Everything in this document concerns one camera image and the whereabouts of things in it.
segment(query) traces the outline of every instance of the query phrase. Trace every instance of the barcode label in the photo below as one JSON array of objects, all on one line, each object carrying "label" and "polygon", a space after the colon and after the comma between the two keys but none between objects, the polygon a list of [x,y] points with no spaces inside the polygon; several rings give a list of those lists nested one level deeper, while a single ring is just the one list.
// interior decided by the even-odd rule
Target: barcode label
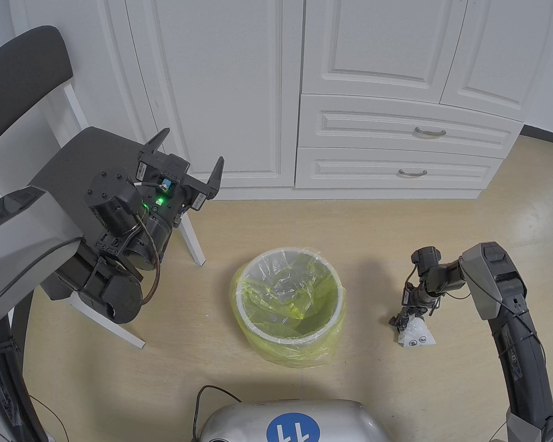
[{"label": "barcode label", "polygon": [[137,168],[137,175],[136,175],[137,180],[139,181],[143,180],[143,176],[146,174],[146,169],[147,169],[147,166],[143,162],[140,162],[139,167]]},{"label": "barcode label", "polygon": [[199,193],[199,195],[197,195],[197,198],[193,203],[193,210],[198,210],[202,206],[206,198],[207,197],[205,195],[203,195],[202,193]]}]

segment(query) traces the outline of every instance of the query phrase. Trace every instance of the trash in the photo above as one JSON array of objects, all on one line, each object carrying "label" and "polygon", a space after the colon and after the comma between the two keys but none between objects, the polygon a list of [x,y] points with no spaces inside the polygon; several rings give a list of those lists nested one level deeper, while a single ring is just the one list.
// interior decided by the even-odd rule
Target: trash
[{"label": "trash", "polygon": [[294,368],[331,360],[346,316],[346,290],[334,268],[307,249],[274,249],[243,265],[230,301],[251,346]]},{"label": "trash", "polygon": [[399,333],[398,343],[403,344],[404,347],[418,347],[433,345],[436,341],[422,318],[410,316],[406,330]]}]

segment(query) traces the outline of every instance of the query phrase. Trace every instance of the drawer panel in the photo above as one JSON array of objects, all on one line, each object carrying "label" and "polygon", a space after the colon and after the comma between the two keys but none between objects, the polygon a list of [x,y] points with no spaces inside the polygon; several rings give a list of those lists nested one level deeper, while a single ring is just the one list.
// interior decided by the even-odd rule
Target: drawer panel
[{"label": "drawer panel", "polygon": [[480,190],[488,186],[501,163],[498,158],[463,154],[300,147],[295,186]]},{"label": "drawer panel", "polygon": [[299,146],[400,149],[506,158],[522,128],[522,122],[508,118],[434,103],[302,95]]}]

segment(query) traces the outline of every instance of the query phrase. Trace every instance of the white logo symbol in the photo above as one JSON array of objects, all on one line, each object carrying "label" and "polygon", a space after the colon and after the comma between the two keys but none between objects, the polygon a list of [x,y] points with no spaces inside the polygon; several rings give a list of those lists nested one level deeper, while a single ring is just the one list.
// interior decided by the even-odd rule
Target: white logo symbol
[{"label": "white logo symbol", "polygon": [[[279,424],[276,427],[276,432],[278,434],[278,442],[291,442],[291,438],[285,438],[285,436],[282,433],[282,426]],[[297,435],[297,442],[305,442],[307,439],[310,438],[309,434],[303,435],[301,432],[301,423],[295,423],[295,432]]]}]

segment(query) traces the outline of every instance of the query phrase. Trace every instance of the black chair backrest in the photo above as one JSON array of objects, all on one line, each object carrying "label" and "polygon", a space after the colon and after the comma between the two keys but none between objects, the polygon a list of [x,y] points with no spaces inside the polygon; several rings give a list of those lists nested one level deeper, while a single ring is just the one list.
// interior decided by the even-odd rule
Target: black chair backrest
[{"label": "black chair backrest", "polygon": [[0,48],[0,136],[30,107],[72,78],[57,28],[39,26]]}]

